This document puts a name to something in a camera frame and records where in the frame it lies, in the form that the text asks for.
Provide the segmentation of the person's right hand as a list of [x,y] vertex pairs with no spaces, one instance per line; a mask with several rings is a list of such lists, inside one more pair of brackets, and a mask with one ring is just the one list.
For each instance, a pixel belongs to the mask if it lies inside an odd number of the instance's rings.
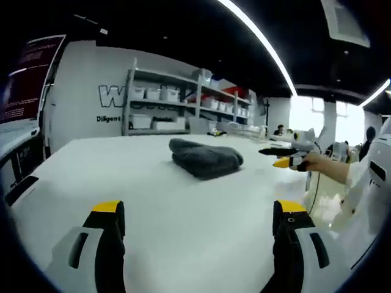
[[303,158],[305,170],[308,172],[318,172],[322,167],[323,156],[319,153],[311,152]]

